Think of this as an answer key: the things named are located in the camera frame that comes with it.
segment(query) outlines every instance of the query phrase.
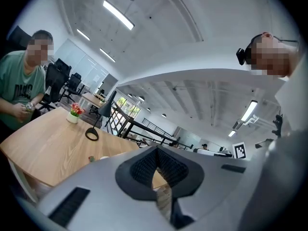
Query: man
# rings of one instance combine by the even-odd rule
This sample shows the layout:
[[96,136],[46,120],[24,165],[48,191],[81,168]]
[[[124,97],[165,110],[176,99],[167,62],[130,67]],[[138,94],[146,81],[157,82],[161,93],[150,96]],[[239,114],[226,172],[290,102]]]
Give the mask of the man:
[[251,39],[246,50],[239,49],[236,56],[241,65],[245,62],[252,70],[260,70],[262,74],[277,77],[290,77],[302,57],[303,47],[290,46],[271,33],[264,32]]
[[40,65],[52,49],[52,35],[40,30],[33,34],[25,51],[13,51],[1,59],[0,142],[31,120],[45,94],[45,72]]
[[[297,46],[287,45],[283,41],[297,42]],[[308,55],[303,40],[279,40],[271,33],[264,32],[253,37],[245,51],[240,48],[236,56],[241,65],[246,62],[252,70],[261,71],[262,74],[289,77],[275,97],[292,130],[308,128]]]
[[169,144],[169,146],[172,146],[174,148],[178,148],[179,147],[179,143],[177,141],[173,141]]
[[220,147],[219,152],[223,154],[232,154],[226,147]]

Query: wooden table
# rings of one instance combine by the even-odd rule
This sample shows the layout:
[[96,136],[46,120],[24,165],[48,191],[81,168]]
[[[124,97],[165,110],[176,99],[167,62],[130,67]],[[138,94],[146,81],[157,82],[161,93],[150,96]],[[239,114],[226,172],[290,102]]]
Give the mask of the wooden table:
[[94,96],[98,97],[100,100],[105,100],[105,98],[97,93],[94,94]]
[[81,99],[79,100],[79,105],[84,106],[85,102],[89,102],[97,108],[100,108],[103,104],[100,103],[100,100],[93,96],[91,93],[87,92],[81,95]]
[[[138,149],[136,143],[98,128],[98,141],[91,141],[85,136],[86,129],[91,125],[81,119],[77,124],[72,124],[66,120],[67,114],[68,111],[58,107],[26,124],[0,144],[12,170],[17,171],[14,172],[17,179],[24,177],[18,172],[21,169],[53,187],[87,165],[89,156],[99,159]],[[155,188],[164,184],[160,175],[156,174],[154,178]],[[30,188],[25,179],[18,180],[24,189]]]

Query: ear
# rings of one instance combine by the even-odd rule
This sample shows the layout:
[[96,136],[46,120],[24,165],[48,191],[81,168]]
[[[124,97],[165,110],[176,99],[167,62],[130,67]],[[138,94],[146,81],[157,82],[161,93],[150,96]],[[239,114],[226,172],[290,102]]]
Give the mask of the ear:
[[267,37],[267,38],[271,38],[271,39],[273,38],[273,35],[271,33],[268,33],[268,32],[262,33],[262,36]]

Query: fluorescent light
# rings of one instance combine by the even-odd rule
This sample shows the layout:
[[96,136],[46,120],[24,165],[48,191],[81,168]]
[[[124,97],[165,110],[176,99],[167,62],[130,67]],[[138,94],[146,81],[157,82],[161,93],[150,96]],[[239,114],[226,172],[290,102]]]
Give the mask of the fluorescent light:
[[96,65],[94,62],[92,62],[90,59],[88,59],[91,63],[93,63],[94,65]]
[[143,96],[139,96],[138,97],[141,101],[145,101],[144,97]]
[[233,130],[233,131],[229,134],[229,137],[232,137],[235,133],[236,133],[236,131]]
[[134,28],[134,24],[129,21],[129,19],[123,15],[118,9],[116,9],[113,5],[109,2],[104,1],[103,6],[109,10],[112,14],[114,14],[125,26],[128,27],[129,30]]
[[100,50],[101,50],[102,53],[104,53],[106,56],[108,56],[111,61],[113,61],[114,63],[116,62],[110,55],[108,55],[106,52],[104,52],[101,48],[100,48]]
[[251,113],[253,112],[253,110],[256,108],[258,102],[255,100],[252,100],[247,111],[245,112],[245,114],[242,117],[242,121],[246,121],[248,119],[248,117],[251,115]]
[[77,29],[77,32],[80,33],[82,36],[84,36],[88,41],[90,41],[90,38],[85,35],[83,32],[81,32],[79,29]]
[[104,74],[106,74],[107,75],[107,73],[106,72],[104,72],[103,70],[101,70]]

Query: small potted plant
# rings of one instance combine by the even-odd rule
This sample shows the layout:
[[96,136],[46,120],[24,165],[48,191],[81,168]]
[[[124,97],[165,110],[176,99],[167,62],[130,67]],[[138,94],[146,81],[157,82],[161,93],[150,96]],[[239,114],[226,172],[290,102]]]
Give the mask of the small potted plant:
[[66,119],[71,123],[78,123],[79,115],[84,113],[85,110],[80,108],[78,103],[72,103],[71,111],[67,114]]

